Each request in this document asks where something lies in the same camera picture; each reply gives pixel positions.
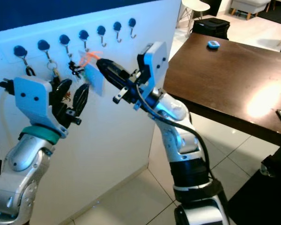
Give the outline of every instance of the white wall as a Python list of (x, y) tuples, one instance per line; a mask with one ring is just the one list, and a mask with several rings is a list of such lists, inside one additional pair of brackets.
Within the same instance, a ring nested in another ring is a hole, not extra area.
[(222, 0), (219, 12), (227, 12), (230, 9), (232, 0)]
[[(102, 57), (132, 72), (137, 68), (136, 55), (147, 43), (166, 41), (169, 55), (179, 6), (179, 0), (160, 0), (1, 31), (0, 81), (24, 75), (24, 63), (13, 55), (15, 45), (28, 50), (27, 62), (37, 76), (51, 77), (45, 54), (37, 49), (40, 39), (51, 44), (49, 54), (57, 62), (62, 77), (71, 77), (68, 58), (58, 38), (63, 33), (70, 37), (69, 50), (77, 60), (78, 49), (83, 50), (83, 42), (78, 38), (82, 29), (90, 35), (88, 47), (91, 51), (102, 51)], [(129, 36), (127, 23), (131, 17), (137, 22), (135, 39)], [(123, 26), (120, 44), (112, 29), (116, 21)], [(105, 48), (101, 47), (96, 33), (98, 25), (106, 27)], [(103, 97), (91, 92), (81, 115), (82, 124), (72, 124), (69, 136), (56, 145), (50, 168), (38, 189), (32, 225), (60, 223), (148, 162), (154, 123), (144, 112), (134, 111), (126, 102), (114, 104), (112, 97), (117, 93), (118, 90), (107, 82)], [(27, 118), (15, 107), (14, 97), (0, 90), (1, 159), (28, 125)]]

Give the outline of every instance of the black bag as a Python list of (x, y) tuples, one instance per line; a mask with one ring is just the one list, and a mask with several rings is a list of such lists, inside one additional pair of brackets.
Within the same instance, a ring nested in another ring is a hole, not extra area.
[(227, 38), (227, 31), (230, 27), (230, 22), (216, 18), (209, 18), (204, 20), (195, 20), (192, 31), (198, 34), (213, 36), (216, 38)]

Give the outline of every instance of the dark blue wall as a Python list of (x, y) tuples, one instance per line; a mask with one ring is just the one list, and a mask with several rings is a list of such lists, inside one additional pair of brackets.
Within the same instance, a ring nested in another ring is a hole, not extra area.
[(0, 31), (154, 0), (0, 0)]

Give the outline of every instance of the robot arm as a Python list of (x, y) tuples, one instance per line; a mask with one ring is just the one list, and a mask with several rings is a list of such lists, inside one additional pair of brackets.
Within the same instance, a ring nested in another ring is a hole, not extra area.
[(47, 82), (36, 77), (13, 80), (16, 106), (29, 118), (31, 127), (21, 132), (18, 144), (7, 154), (0, 175), (0, 225), (28, 224), (37, 187), (49, 167), (59, 138), (66, 138), (71, 122), (78, 118), (89, 86), (75, 93), (73, 108), (62, 103), (72, 81)]
[(187, 107), (154, 87), (155, 78), (168, 67), (165, 43), (148, 45), (137, 59), (140, 70), (132, 74), (111, 60), (100, 59), (96, 65), (121, 90), (113, 98), (115, 103), (124, 99), (135, 104), (136, 110), (148, 112), (160, 128), (175, 196), (181, 202), (175, 209), (177, 225), (228, 225), (225, 193), (211, 173), (206, 146), (190, 122)]

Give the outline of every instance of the wooden table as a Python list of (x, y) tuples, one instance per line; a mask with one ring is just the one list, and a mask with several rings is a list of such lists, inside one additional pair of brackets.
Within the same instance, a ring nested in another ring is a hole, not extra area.
[[(210, 40), (220, 48), (208, 49)], [(164, 89), (193, 113), (281, 146), (279, 52), (193, 33), (171, 59)]]

